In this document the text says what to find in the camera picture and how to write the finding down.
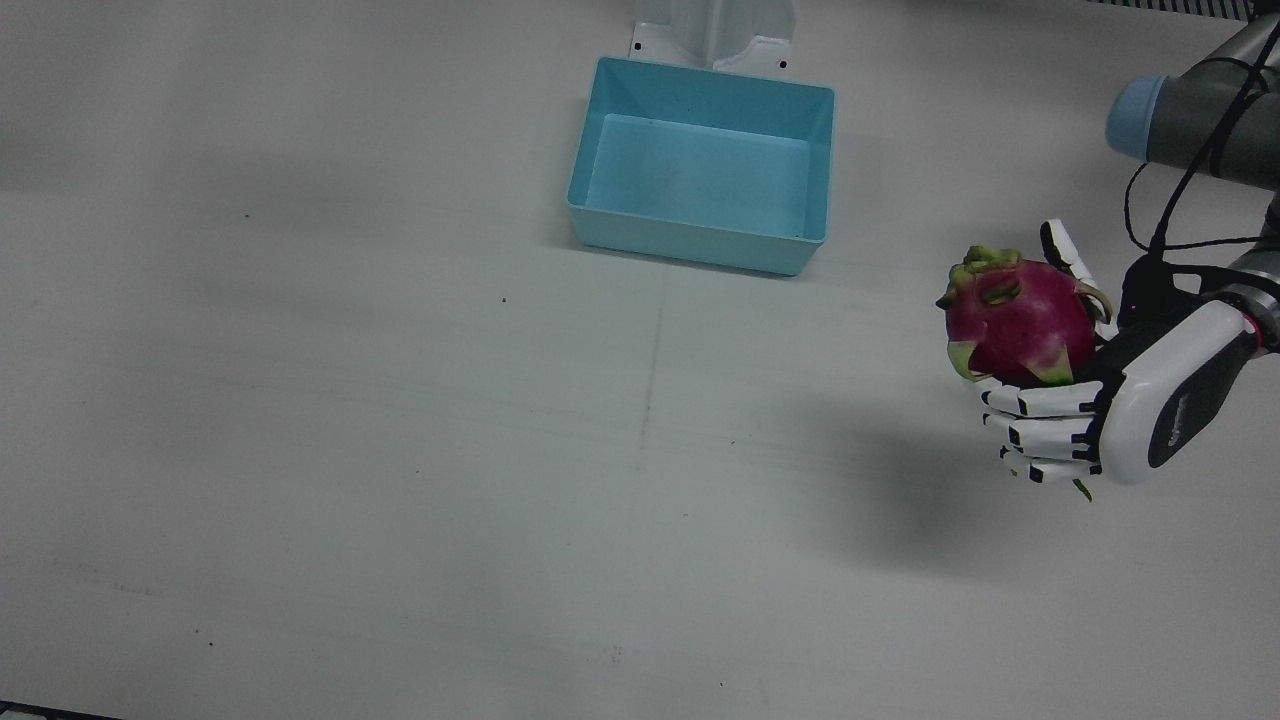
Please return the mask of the white and grey left robot hand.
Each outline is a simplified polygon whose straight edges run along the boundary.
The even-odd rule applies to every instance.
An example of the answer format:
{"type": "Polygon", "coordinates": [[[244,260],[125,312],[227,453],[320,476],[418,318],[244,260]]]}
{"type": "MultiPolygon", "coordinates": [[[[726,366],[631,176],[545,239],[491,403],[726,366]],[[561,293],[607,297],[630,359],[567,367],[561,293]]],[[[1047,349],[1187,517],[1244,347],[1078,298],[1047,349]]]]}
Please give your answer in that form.
{"type": "Polygon", "coordinates": [[[1146,254],[1125,274],[1116,325],[1074,383],[988,379],[975,396],[1015,477],[1135,484],[1216,418],[1249,360],[1276,350],[1276,236],[1228,266],[1146,254]]]}

